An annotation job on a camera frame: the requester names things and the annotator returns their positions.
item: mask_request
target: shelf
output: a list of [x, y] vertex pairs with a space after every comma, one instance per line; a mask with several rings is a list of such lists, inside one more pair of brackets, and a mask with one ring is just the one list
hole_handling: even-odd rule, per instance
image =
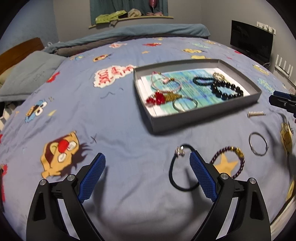
[[[140, 16], [140, 17], [132, 17], [132, 18], [119, 18], [116, 20], [117, 21], [126, 21], [126, 20], [133, 20], [133, 19], [139, 19], [139, 18], [170, 18], [170, 19], [173, 19], [174, 17], [172, 17], [172, 16]], [[89, 29], [99, 26], [100, 24], [104, 24], [104, 23], [91, 25], [91, 26], [89, 26]]]

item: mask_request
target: pillow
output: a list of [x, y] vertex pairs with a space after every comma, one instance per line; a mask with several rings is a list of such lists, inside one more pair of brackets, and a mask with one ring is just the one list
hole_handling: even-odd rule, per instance
[[10, 75], [11, 71], [15, 68], [16, 65], [10, 67], [9, 69], [5, 70], [2, 74], [0, 74], [0, 86], [4, 85], [5, 80]]
[[43, 85], [65, 57], [35, 51], [19, 62], [0, 89], [1, 101], [26, 100]]

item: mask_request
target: black monitor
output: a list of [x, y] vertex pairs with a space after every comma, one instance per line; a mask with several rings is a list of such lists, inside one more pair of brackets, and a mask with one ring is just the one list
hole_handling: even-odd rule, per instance
[[232, 20], [230, 44], [261, 64], [270, 62], [273, 38], [268, 31]]

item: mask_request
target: teal curtain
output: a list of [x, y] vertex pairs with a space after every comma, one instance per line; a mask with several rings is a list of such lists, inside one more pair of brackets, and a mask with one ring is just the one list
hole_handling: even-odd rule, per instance
[[[152, 12], [148, 0], [89, 0], [89, 3], [92, 25], [96, 24], [95, 19], [101, 14], [111, 14], [120, 10], [129, 12], [132, 8], [140, 10], [142, 16]], [[155, 12], [162, 12], [164, 16], [168, 16], [168, 0], [158, 0]]]

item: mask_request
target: gray wall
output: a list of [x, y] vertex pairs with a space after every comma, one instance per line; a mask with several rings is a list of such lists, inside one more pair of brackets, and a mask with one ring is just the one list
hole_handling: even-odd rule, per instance
[[35, 37], [44, 46], [59, 41], [52, 0], [30, 0], [17, 13], [0, 39], [0, 54]]
[[[287, 67], [291, 64], [296, 68], [296, 40], [281, 16], [266, 0], [202, 0], [202, 24], [209, 29], [211, 40], [230, 46], [231, 20], [255, 26], [258, 21], [275, 28], [269, 69], [273, 71], [277, 54], [283, 58], [283, 62], [287, 61]], [[296, 69], [291, 80], [296, 80]]]
[[[69, 41], [108, 29], [109, 24], [91, 25], [89, 0], [53, 0], [59, 40]], [[168, 0], [168, 14], [174, 19], [134, 19], [118, 22], [116, 28], [150, 23], [201, 23], [201, 0]]]

